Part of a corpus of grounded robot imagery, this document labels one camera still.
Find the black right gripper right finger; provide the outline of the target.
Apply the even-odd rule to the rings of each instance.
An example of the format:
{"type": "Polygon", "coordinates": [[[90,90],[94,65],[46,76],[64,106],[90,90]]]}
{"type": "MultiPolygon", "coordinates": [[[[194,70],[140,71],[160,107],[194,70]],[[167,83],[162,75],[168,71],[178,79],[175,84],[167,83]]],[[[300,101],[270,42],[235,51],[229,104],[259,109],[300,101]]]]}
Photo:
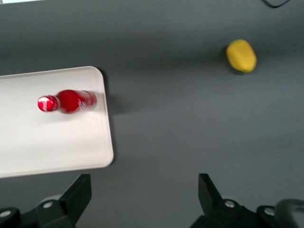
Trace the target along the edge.
{"type": "Polygon", "coordinates": [[[277,228],[275,207],[259,206],[255,212],[232,199],[224,199],[210,176],[199,175],[198,198],[203,210],[192,228],[277,228]]]}

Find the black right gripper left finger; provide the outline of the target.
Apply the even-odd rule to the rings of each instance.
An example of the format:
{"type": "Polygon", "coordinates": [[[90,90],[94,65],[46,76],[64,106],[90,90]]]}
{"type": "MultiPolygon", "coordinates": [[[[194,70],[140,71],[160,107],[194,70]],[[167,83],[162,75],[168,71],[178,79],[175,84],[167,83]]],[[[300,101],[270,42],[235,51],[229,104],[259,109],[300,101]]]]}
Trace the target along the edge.
{"type": "Polygon", "coordinates": [[[0,209],[2,228],[75,228],[92,198],[91,176],[81,174],[62,194],[44,199],[32,210],[0,209]]]}

